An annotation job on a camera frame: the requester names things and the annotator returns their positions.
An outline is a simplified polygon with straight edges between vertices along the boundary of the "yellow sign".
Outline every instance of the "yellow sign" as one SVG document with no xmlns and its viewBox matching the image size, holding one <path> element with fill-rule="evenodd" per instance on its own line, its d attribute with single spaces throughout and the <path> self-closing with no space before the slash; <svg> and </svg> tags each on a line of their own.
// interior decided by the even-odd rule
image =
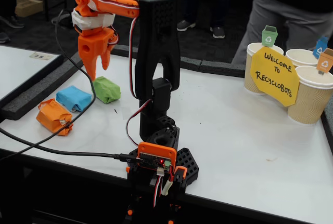
<svg viewBox="0 0 333 224">
<path fill-rule="evenodd" d="M 258 89 L 282 103 L 295 104 L 299 78 L 290 59 L 263 47 L 252 56 L 251 77 Z"/>
</svg>

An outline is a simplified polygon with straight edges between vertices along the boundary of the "orange wrapped block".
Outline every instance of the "orange wrapped block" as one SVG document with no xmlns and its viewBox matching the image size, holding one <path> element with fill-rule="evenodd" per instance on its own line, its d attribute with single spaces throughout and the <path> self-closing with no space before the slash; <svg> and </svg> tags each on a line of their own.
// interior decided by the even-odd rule
<svg viewBox="0 0 333 224">
<path fill-rule="evenodd" d="M 41 102 L 38 109 L 40 112 L 36 119 L 52 133 L 63 128 L 72 119 L 72 114 L 62 107 L 54 98 Z M 63 129 L 58 135 L 67 136 L 69 131 L 72 130 L 72 127 L 73 124 Z"/>
</svg>

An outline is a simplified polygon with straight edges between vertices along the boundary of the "sneaker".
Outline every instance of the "sneaker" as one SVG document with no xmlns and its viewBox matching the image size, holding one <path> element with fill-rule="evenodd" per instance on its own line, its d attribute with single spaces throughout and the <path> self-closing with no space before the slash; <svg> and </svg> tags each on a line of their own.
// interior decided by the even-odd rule
<svg viewBox="0 0 333 224">
<path fill-rule="evenodd" d="M 16 15 L 13 16 L 0 16 L 0 21 L 6 23 L 11 28 L 24 28 L 24 24 L 21 23 Z"/>
<path fill-rule="evenodd" d="M 5 32 L 0 32 L 0 44 L 4 44 L 9 41 L 10 41 L 9 36 Z"/>
<path fill-rule="evenodd" d="M 225 37 L 224 29 L 222 27 L 210 28 L 210 31 L 213 32 L 214 38 L 224 38 Z"/>
<path fill-rule="evenodd" d="M 188 28 L 194 28 L 196 26 L 196 23 L 189 23 L 186 20 L 182 20 L 177 24 L 177 30 L 180 32 L 186 31 Z"/>
</svg>

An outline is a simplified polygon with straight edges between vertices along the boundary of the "green wrapped block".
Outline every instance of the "green wrapped block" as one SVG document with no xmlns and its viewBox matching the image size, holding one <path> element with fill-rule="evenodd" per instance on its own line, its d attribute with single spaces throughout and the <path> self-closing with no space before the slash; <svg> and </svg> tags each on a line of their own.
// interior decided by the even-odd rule
<svg viewBox="0 0 333 224">
<path fill-rule="evenodd" d="M 93 81 L 96 97 L 103 103 L 111 103 L 120 99 L 120 87 L 105 77 L 98 77 Z"/>
</svg>

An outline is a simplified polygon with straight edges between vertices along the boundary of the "coffee cup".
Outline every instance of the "coffee cup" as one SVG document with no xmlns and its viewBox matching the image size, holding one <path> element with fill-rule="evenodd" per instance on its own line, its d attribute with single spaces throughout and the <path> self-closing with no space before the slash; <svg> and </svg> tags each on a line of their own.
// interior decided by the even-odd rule
<svg viewBox="0 0 333 224">
<path fill-rule="evenodd" d="M 252 43 L 252 44 L 248 45 L 247 55 L 246 55 L 244 86 L 248 91 L 255 93 L 257 95 L 264 95 L 265 93 L 260 91 L 258 89 L 258 87 L 255 85 L 255 83 L 251 77 L 250 71 L 251 71 L 252 56 L 263 47 L 264 46 L 261 43 Z M 280 53 L 282 55 L 284 53 L 283 50 L 278 46 L 272 46 L 270 48 L 277 51 L 278 53 Z"/>
<path fill-rule="evenodd" d="M 302 65 L 310 65 L 316 67 L 318 64 L 317 58 L 312 51 L 304 49 L 290 49 L 286 52 L 286 57 L 290 59 L 295 67 Z"/>
<path fill-rule="evenodd" d="M 333 94 L 333 75 L 318 73 L 316 67 L 296 68 L 300 79 L 296 103 L 288 108 L 288 116 L 302 124 L 315 124 Z"/>
</svg>

